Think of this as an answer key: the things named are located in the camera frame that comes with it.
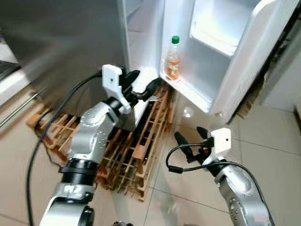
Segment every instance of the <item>black power cord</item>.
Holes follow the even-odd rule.
[[[29,220],[29,225],[30,226],[34,226],[33,216],[32,216],[32,201],[31,201],[31,193],[30,193],[30,180],[31,180],[31,175],[32,175],[32,166],[33,166],[33,163],[34,163],[34,159],[35,159],[35,157],[37,155],[39,146],[43,142],[43,138],[47,134],[47,131],[49,130],[51,124],[55,121],[55,119],[58,117],[58,115],[60,114],[60,112],[62,111],[62,109],[65,107],[65,105],[68,103],[68,101],[71,99],[71,97],[76,93],[76,91],[78,91],[80,89],[80,87],[82,87],[83,85],[85,85],[87,82],[91,81],[94,78],[100,78],[101,76],[102,76],[102,71],[98,72],[95,75],[92,75],[92,76],[86,78],[85,80],[83,80],[82,82],[80,82],[76,87],[74,87],[66,95],[66,97],[60,103],[58,109],[56,110],[56,112],[54,113],[54,115],[52,116],[52,118],[50,119],[50,121],[48,122],[47,126],[43,130],[41,136],[39,137],[39,140],[37,141],[37,144],[36,144],[36,146],[35,146],[35,148],[34,148],[34,150],[32,152],[32,155],[30,157],[30,161],[29,161],[29,165],[28,165],[28,169],[27,169],[27,175],[26,175],[26,204],[27,204],[28,220]]]
[[[180,149],[180,148],[184,148],[184,147],[191,147],[191,146],[200,146],[200,147],[204,147],[204,143],[196,143],[196,144],[184,144],[184,145],[179,145],[177,147],[174,147],[168,154],[167,154],[167,157],[166,157],[166,166],[168,168],[169,171],[172,171],[172,172],[176,172],[176,173],[183,173],[183,172],[189,172],[189,171],[194,171],[194,170],[199,170],[199,169],[204,169],[204,168],[208,168],[208,167],[211,167],[211,166],[221,166],[221,165],[224,165],[224,166],[229,166],[229,165],[232,165],[232,166],[236,166],[236,167],[239,167],[241,168],[242,170],[244,170],[249,176],[250,178],[254,181],[254,184],[258,190],[258,193],[259,193],[259,196],[260,196],[260,199],[261,201],[263,202],[263,204],[266,206],[267,210],[268,210],[268,213],[269,213],[269,219],[272,223],[272,226],[275,226],[275,222],[273,220],[273,217],[271,215],[271,212],[268,208],[268,205],[264,199],[264,196],[263,196],[263,193],[259,187],[259,184],[256,180],[256,178],[254,177],[254,175],[246,168],[244,167],[243,165],[240,165],[238,163],[235,163],[235,162],[231,162],[231,161],[226,161],[226,162],[214,162],[214,163],[210,163],[210,164],[207,164],[207,165],[202,165],[202,166],[197,166],[197,167],[191,167],[191,168],[181,168],[181,167],[176,167],[176,166],[171,166],[168,164],[168,160],[171,156],[172,153],[174,153],[176,150]]]
[[[44,114],[42,114],[41,117],[40,117],[40,119],[37,121],[36,125],[34,126],[34,133],[37,135],[38,138],[40,137],[40,135],[38,134],[38,131],[37,131],[37,130],[38,130],[38,127],[39,127],[39,123],[40,123],[40,121],[41,121],[47,114],[49,114],[50,112],[51,112],[51,111],[49,110],[49,111],[45,112]],[[47,154],[47,156],[48,156],[48,158],[49,158],[49,161],[50,161],[52,164],[54,164],[54,165],[56,165],[56,166],[58,166],[58,167],[61,167],[60,164],[58,164],[58,163],[56,163],[56,162],[54,162],[54,161],[52,160],[51,155],[50,155],[50,153],[49,153],[49,150],[48,150],[47,145],[45,144],[45,141],[44,141],[44,140],[42,141],[42,143],[43,143],[43,145],[44,145],[44,147],[45,147],[46,154]]]

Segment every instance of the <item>green bottle cap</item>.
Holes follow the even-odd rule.
[[[178,44],[180,42],[180,37],[179,36],[173,36],[171,39],[172,44]]]

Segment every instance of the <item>wooden rack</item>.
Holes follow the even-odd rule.
[[[105,189],[123,191],[124,194],[132,196],[139,194],[140,201],[144,201],[147,194],[161,147],[165,142],[168,123],[174,112],[171,104],[172,89],[168,85],[157,91],[156,96],[159,101],[148,104],[134,132],[113,129],[96,177],[96,182],[100,182]],[[51,116],[49,113],[48,119],[41,119],[47,111],[47,108],[41,109],[27,121],[27,125],[36,128],[36,132],[40,134]],[[71,139],[79,128],[79,121],[79,117],[61,114],[44,138],[47,148],[62,163],[67,162]]]

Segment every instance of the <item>bottle label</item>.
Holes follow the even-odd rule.
[[[179,78],[180,61],[167,61],[167,75],[172,80]]]

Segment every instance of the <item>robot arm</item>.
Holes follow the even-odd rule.
[[[199,154],[193,155],[186,139],[178,132],[175,138],[179,148],[185,153],[187,162],[198,161],[214,177],[214,181],[224,197],[231,220],[235,226],[272,226],[273,220],[269,209],[264,201],[258,184],[252,174],[244,167],[243,171],[239,164],[227,162],[224,156],[231,149],[231,131],[227,128],[217,129],[207,135],[203,128],[197,128],[199,134],[204,139],[200,143]],[[196,168],[183,169],[166,164],[169,171],[182,173],[184,171],[196,170]]]
[[[138,74],[139,71],[130,72],[121,82],[120,68],[103,66],[103,87],[109,98],[82,115],[80,128],[71,141],[68,163],[59,170],[63,174],[62,180],[55,188],[40,226],[93,225],[94,210],[87,204],[93,199],[93,183],[108,135],[118,122],[119,115],[130,113],[140,96],[146,99],[151,97],[160,83],[159,79],[153,80],[144,93],[137,94],[132,91],[131,83]]]

